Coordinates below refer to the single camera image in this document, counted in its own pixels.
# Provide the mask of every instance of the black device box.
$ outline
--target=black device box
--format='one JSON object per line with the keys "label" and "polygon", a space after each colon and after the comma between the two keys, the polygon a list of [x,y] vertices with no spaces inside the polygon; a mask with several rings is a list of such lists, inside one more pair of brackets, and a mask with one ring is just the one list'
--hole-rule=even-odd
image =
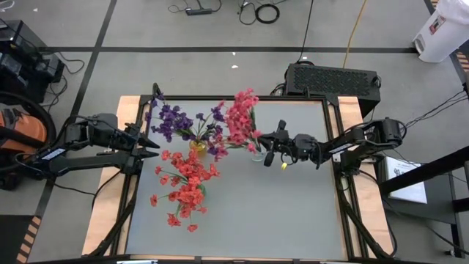
{"label": "black device box", "polygon": [[338,96],[356,96],[362,117],[380,102],[381,84],[374,71],[293,63],[286,83],[285,95],[324,95],[334,105],[339,104]]}
{"label": "black device box", "polygon": [[46,44],[23,21],[5,22],[0,23],[0,90],[42,103],[48,85],[60,81],[64,63],[40,52]]}

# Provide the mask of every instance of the glass vase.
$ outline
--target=glass vase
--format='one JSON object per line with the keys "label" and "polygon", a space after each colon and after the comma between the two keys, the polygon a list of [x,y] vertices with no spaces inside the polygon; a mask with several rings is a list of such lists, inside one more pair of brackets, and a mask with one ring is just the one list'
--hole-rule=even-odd
{"label": "glass vase", "polygon": [[266,155],[267,155],[267,152],[265,152],[264,149],[261,149],[260,151],[256,151],[252,156],[252,161],[261,162],[264,160]]}
{"label": "glass vase", "polygon": [[203,157],[207,153],[207,145],[201,142],[196,142],[194,140],[189,142],[189,148],[191,150],[195,150],[199,157]]}

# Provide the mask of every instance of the yellow cable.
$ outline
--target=yellow cable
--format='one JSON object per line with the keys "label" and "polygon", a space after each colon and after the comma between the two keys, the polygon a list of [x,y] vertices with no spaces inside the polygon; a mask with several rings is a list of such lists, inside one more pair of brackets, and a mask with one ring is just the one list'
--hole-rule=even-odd
{"label": "yellow cable", "polygon": [[365,5],[367,1],[368,0],[363,0],[360,12],[358,13],[357,21],[355,22],[355,25],[353,26],[352,34],[350,34],[349,42],[347,44],[347,51],[345,51],[344,64],[342,65],[342,68],[345,68],[345,64],[347,63],[347,57],[349,56],[349,50],[350,50],[350,43],[352,42],[353,35],[358,26],[358,22],[360,22],[360,19],[361,19],[361,13],[363,13],[363,10],[365,9]]}

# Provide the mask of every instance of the wooden table frame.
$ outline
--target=wooden table frame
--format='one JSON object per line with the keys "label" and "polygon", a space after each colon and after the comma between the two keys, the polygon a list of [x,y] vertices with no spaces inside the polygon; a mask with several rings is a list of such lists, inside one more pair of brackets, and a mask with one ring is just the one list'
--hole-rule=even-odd
{"label": "wooden table frame", "polygon": [[[132,123],[136,121],[137,113],[141,105],[141,96],[122,96],[119,101],[119,106],[117,109],[117,117],[119,120],[119,129],[125,128],[125,123]],[[338,136],[339,131],[343,131],[342,128],[348,128],[352,125],[363,122],[361,118],[360,108],[358,105],[358,99],[354,97],[340,97],[339,98],[339,107],[328,107],[328,113],[331,117],[330,123],[332,125],[332,134],[333,136]],[[336,120],[342,121],[342,124],[337,125]],[[362,164],[361,170],[368,172],[371,175],[374,175],[374,168],[371,164]],[[100,178],[100,186],[107,181],[112,175],[117,172],[115,168],[106,168],[103,169]],[[131,198],[133,191],[136,187],[137,177],[136,175],[128,177],[125,179],[124,175],[119,175],[115,180],[111,181],[100,193],[95,201],[95,206],[92,211],[91,219],[89,222],[88,232],[86,234],[86,239],[83,247],[83,254],[88,254],[99,245],[99,243],[107,235],[108,231],[114,225],[117,220],[117,215],[119,207],[123,208],[125,206],[124,202],[121,202],[121,196],[123,192],[123,186],[125,181],[129,186],[127,194],[127,202]],[[378,242],[382,248],[390,253],[393,250],[391,238],[389,235],[388,225],[383,209],[383,204],[381,202],[381,196],[378,186],[370,179],[367,179],[363,175],[358,175],[353,178],[352,187],[355,188],[356,193],[356,203],[360,208],[360,216],[363,224],[367,230],[372,234],[373,238]],[[352,194],[347,191],[346,196],[349,201],[353,203]],[[348,223],[345,225],[348,226],[350,232],[350,243],[349,248],[353,251],[353,256],[355,257],[368,257],[368,251],[363,245],[363,241],[359,239],[357,230],[353,223],[348,219]],[[114,253],[124,254],[125,247],[127,243],[128,229],[130,227],[130,217],[125,222],[124,226],[121,229],[119,243],[117,247],[114,247]],[[350,253],[347,252],[346,239],[344,238],[342,243],[342,248],[346,256],[350,258]],[[168,256],[168,255],[136,255],[132,256],[135,259],[159,259],[159,260],[194,260],[194,256]],[[203,257],[203,260],[233,260],[229,257]],[[244,260],[276,260],[276,259],[259,259],[251,258]]]}

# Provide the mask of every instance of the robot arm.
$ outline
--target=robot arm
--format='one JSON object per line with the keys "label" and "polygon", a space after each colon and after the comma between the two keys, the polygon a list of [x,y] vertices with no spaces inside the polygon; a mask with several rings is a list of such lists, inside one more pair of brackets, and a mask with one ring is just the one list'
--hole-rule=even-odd
{"label": "robot arm", "polygon": [[377,152],[394,149],[402,144],[400,121],[386,118],[359,124],[347,129],[343,134],[329,142],[318,142],[313,136],[298,134],[290,139],[285,130],[286,123],[281,120],[277,131],[262,135],[259,142],[267,149],[265,166],[272,164],[274,153],[288,155],[292,165],[299,161],[310,160],[317,165],[328,161],[336,153],[340,153],[340,165],[343,172],[358,169],[361,161]]}
{"label": "robot arm", "polygon": [[[117,117],[114,114],[77,118],[83,121],[71,124],[66,121],[54,143],[24,161],[25,167],[39,172],[36,177],[56,177],[73,170],[109,166],[120,168],[126,174],[135,174],[141,170],[144,158],[158,155],[146,150],[146,147],[159,146],[140,133],[143,122],[126,124],[126,129],[121,131],[117,128]],[[107,147],[112,151],[83,158],[66,158],[62,155],[87,146]]]}

